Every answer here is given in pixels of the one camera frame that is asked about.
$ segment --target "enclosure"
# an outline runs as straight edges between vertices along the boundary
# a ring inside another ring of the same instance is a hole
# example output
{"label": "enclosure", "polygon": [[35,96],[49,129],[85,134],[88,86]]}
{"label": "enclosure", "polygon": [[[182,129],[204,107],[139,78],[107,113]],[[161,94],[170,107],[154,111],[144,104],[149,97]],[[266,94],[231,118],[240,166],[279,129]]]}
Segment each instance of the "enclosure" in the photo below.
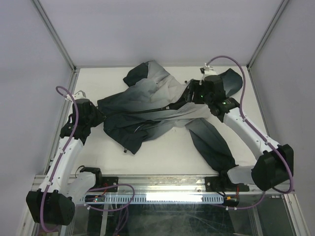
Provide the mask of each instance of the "enclosure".
{"label": "enclosure", "polygon": [[[136,200],[122,235],[311,235],[314,152],[312,0],[15,0],[0,8],[1,233],[40,235],[27,209],[56,154],[60,130],[72,112],[55,87],[86,93],[94,104],[124,92],[123,78],[155,60],[182,85],[201,78],[211,58],[227,55],[245,70],[244,110],[268,136],[294,149],[294,191],[268,190],[249,210],[217,207],[209,191],[217,176],[194,147],[185,127],[173,127],[144,142],[134,155],[110,138],[103,125],[92,129],[73,166],[101,168],[104,178],[131,184]],[[220,74],[231,61],[211,64]],[[239,101],[241,90],[233,97]],[[251,150],[216,117],[206,119],[223,136],[237,165],[254,165]],[[278,186],[287,190],[288,182]],[[240,191],[241,206],[262,191]],[[226,192],[234,196],[235,192]],[[94,204],[115,209],[130,198],[118,187]],[[184,198],[195,196],[198,201]],[[99,214],[77,206],[75,219],[56,235],[112,235],[117,213]]]}

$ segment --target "metal frame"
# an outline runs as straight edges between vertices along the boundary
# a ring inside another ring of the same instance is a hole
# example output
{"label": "metal frame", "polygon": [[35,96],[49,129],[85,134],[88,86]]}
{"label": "metal frame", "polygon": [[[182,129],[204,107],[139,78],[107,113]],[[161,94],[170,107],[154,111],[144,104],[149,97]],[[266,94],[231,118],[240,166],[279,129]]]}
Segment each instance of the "metal frame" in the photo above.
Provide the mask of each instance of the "metal frame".
{"label": "metal frame", "polygon": [[[174,193],[180,192],[183,194],[194,195],[214,195],[215,192],[206,192],[205,177],[209,175],[118,175],[119,183],[129,183],[136,191],[136,194],[148,194],[148,193]],[[45,179],[44,175],[37,175],[34,179],[32,190],[37,190],[39,185]],[[69,184],[75,180],[75,176],[71,175],[69,178]],[[249,192],[240,192],[243,197],[256,196],[259,199],[259,195],[262,193],[260,189],[255,185],[250,185]],[[117,195],[130,195],[131,190],[128,187],[121,186],[117,193],[112,193],[112,196]],[[235,192],[227,192],[227,195],[234,195]],[[275,190],[267,191],[270,198],[279,198],[281,195]],[[262,236],[262,228],[260,225],[259,215],[256,208],[249,210],[250,220],[252,223],[252,230],[255,236]],[[72,222],[68,227],[63,227],[64,235],[71,235],[74,223]]]}
{"label": "metal frame", "polygon": [[264,47],[264,45],[266,44],[270,34],[272,33],[272,31],[274,30],[277,22],[279,21],[281,15],[283,14],[287,4],[290,2],[290,0],[282,0],[282,2],[280,3],[275,15],[273,16],[271,22],[269,23],[263,37],[261,38],[257,48],[255,49],[250,61],[248,62],[248,69],[250,70],[252,65],[255,63],[256,58],[259,56],[262,48]]}
{"label": "metal frame", "polygon": [[63,58],[66,60],[66,62],[68,63],[69,67],[71,68],[71,70],[73,72],[75,72],[75,65],[71,59],[71,57],[69,56],[66,48],[64,47],[62,41],[60,40],[53,24],[51,23],[51,21],[48,18],[48,15],[44,9],[44,7],[42,6],[42,4],[40,3],[39,0],[31,0],[35,9],[37,10],[37,12],[39,13],[44,25],[46,26],[47,30],[49,31],[53,41],[56,43],[56,46],[58,47],[60,53],[62,54]]}
{"label": "metal frame", "polygon": [[[190,64],[172,64],[172,63],[159,63],[163,67],[187,67],[187,66],[198,66],[201,67],[202,63],[190,63]],[[97,65],[97,66],[92,66],[92,65],[77,65],[77,69],[93,69],[93,68],[134,68],[138,66],[139,64],[130,64],[130,65],[117,65],[117,66],[106,66],[106,65]],[[246,63],[240,63],[241,66],[247,66]],[[227,64],[213,64],[213,66],[235,66],[233,63],[227,63]]]}
{"label": "metal frame", "polygon": [[264,110],[263,110],[263,108],[261,106],[261,104],[262,104],[261,98],[260,98],[259,93],[257,91],[257,86],[255,84],[255,80],[253,80],[253,78],[252,78],[252,72],[251,72],[250,69],[248,70],[248,74],[250,75],[250,80],[251,80],[251,83],[252,83],[252,89],[254,90],[254,94],[255,94],[255,97],[257,99],[258,108],[259,108],[259,111],[260,111],[260,114],[261,114],[262,122],[264,123],[267,135],[270,136],[270,133],[269,133],[269,130],[268,130],[268,126],[267,126],[267,123],[266,123],[266,118],[265,118],[265,115],[264,115],[265,112],[264,112]]}
{"label": "metal frame", "polygon": [[[183,192],[183,193],[200,193],[210,194],[206,191],[205,177],[217,175],[116,175],[119,178],[119,183],[128,183],[132,185],[137,194],[146,194],[148,192]],[[35,191],[45,179],[45,175],[36,175],[32,188]],[[75,180],[75,176],[71,175],[68,184]],[[284,183],[277,187],[281,190],[287,190],[288,184]],[[256,185],[249,185],[249,192],[240,192],[240,195],[260,195],[262,191]],[[117,194],[131,194],[132,191],[127,186],[121,186]],[[235,192],[226,192],[228,195],[235,195]],[[279,195],[273,189],[266,192],[269,195]]]}
{"label": "metal frame", "polygon": [[[71,73],[71,78],[70,78],[68,86],[67,86],[67,89],[70,92],[74,92],[74,90],[75,90],[75,86],[76,86],[77,81],[78,81],[79,72],[80,72],[80,70],[77,69],[75,72]],[[51,162],[53,161],[53,159],[55,157],[55,154],[57,152],[58,142],[59,142],[59,139],[60,139],[59,134],[60,134],[62,126],[64,125],[64,123],[65,123],[65,121],[67,119],[70,105],[71,105],[71,103],[68,102],[68,100],[65,100],[64,103],[63,103],[63,107],[61,108],[60,116],[59,116],[60,118],[59,118],[57,127],[56,127],[55,132],[54,132],[55,135],[53,137],[52,144],[51,144],[51,149],[50,149],[48,158],[46,160],[45,169],[43,171],[44,174],[46,174],[48,172],[49,166],[50,166]]]}
{"label": "metal frame", "polygon": [[35,231],[35,222],[33,221],[31,212],[28,207],[25,207],[21,224],[17,230],[17,235],[19,236],[31,236],[34,235]]}
{"label": "metal frame", "polygon": [[301,211],[299,201],[295,194],[284,195],[285,206],[287,214],[291,217],[293,229],[297,236],[310,236],[311,233],[306,224],[304,216]]}

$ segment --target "black bracket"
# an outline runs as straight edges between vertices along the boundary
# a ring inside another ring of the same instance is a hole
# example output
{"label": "black bracket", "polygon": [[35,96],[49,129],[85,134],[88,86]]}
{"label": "black bracket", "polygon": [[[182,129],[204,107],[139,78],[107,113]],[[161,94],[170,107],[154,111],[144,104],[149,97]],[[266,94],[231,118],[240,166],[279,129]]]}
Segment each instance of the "black bracket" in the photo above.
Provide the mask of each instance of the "black bracket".
{"label": "black bracket", "polygon": [[[35,223],[40,223],[40,205],[43,192],[30,191],[26,196],[26,203]],[[71,198],[67,198],[57,190],[47,193],[44,202],[44,222],[53,225],[69,225],[74,217],[75,205]]]}
{"label": "black bracket", "polygon": [[219,176],[214,177],[205,177],[205,187],[206,192],[236,192],[237,186],[239,188],[239,192],[249,192],[250,188],[247,185],[242,183],[239,184],[229,184],[228,186],[222,187],[221,185],[216,185],[213,189],[211,186],[214,186],[216,182],[220,179]]}
{"label": "black bracket", "polygon": [[[88,99],[81,98],[75,100],[79,118],[78,126],[74,132],[74,139],[80,139],[83,144],[91,133],[91,128],[96,127],[105,120],[104,114],[99,111],[96,106]],[[72,105],[72,114],[69,115],[67,123],[61,128],[60,137],[69,137],[74,127],[76,113],[74,105]]]}
{"label": "black bracket", "polygon": [[103,187],[103,182],[102,182],[102,172],[100,171],[100,168],[97,167],[83,167],[80,170],[80,173],[82,172],[91,172],[92,174],[95,175],[95,185],[93,188],[101,188]]}
{"label": "black bracket", "polygon": [[[278,152],[284,157],[293,175],[294,151],[290,145],[278,146]],[[263,191],[277,186],[289,179],[289,175],[283,162],[274,152],[264,152],[259,157],[252,169],[252,179],[254,183]]]}
{"label": "black bracket", "polygon": [[[112,185],[116,185],[118,184],[118,180],[119,178],[118,177],[112,177],[112,176],[103,176],[102,177],[102,182],[103,182],[103,185],[107,185],[107,186],[112,186]],[[115,188],[109,188],[107,190],[108,193],[117,193],[118,192],[118,187],[115,187]]]}

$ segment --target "wrinkled fabric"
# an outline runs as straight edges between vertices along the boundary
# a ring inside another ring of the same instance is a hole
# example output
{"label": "wrinkled fabric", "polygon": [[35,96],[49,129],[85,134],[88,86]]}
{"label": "wrinkled fabric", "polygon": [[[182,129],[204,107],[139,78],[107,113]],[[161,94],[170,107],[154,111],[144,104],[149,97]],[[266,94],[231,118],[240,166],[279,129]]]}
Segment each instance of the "wrinkled fabric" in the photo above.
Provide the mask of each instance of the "wrinkled fabric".
{"label": "wrinkled fabric", "polygon": [[[230,96],[242,87],[242,78],[229,69],[220,75]],[[209,108],[187,103],[185,89],[155,61],[142,63],[124,78],[129,88],[97,102],[104,113],[104,131],[125,149],[136,154],[141,144],[154,140],[173,127],[185,127],[192,141],[216,171],[234,167],[235,161],[219,132],[205,118]]]}

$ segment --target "glass panel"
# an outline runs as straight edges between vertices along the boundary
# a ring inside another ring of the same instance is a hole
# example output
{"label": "glass panel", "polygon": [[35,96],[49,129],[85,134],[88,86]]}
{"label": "glass panel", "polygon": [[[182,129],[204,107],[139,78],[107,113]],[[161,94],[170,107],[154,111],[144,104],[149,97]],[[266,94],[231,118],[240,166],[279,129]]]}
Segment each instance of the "glass panel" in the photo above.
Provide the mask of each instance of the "glass panel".
{"label": "glass panel", "polygon": [[[240,206],[256,202],[259,195],[240,195]],[[93,205],[116,209],[122,205]],[[77,206],[69,226],[55,233],[37,236],[294,236],[290,217],[282,198],[266,196],[263,202],[248,210],[229,210],[209,204],[131,204],[128,218],[122,211],[101,212]],[[122,230],[115,234],[116,228]]]}

